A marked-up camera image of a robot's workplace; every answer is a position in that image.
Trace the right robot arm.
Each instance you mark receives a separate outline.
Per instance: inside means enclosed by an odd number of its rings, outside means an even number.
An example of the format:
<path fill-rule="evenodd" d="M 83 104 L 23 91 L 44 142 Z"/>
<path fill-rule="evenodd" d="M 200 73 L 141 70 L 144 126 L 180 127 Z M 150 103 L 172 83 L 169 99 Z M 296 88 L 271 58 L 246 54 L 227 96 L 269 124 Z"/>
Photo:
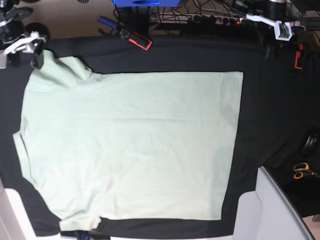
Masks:
<path fill-rule="evenodd" d="M 42 23 L 23 24 L 34 10 L 31 7 L 17 7 L 19 0 L 0 2 L 0 68 L 7 64 L 19 67 L 20 53 L 31 54 L 31 66 L 41 69 L 44 64 L 44 47 L 51 38 L 48 28 Z"/>

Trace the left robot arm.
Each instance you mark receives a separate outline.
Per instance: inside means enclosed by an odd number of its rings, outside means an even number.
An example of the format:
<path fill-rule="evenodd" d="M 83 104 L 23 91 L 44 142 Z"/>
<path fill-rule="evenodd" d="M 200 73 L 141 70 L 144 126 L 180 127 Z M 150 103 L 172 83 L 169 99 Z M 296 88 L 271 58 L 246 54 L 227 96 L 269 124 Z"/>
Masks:
<path fill-rule="evenodd" d="M 287 0 L 265 0 L 262 15 L 246 14 L 246 19 L 273 28 L 278 41 L 289 42 L 293 36 L 293 21 L 287 20 Z"/>

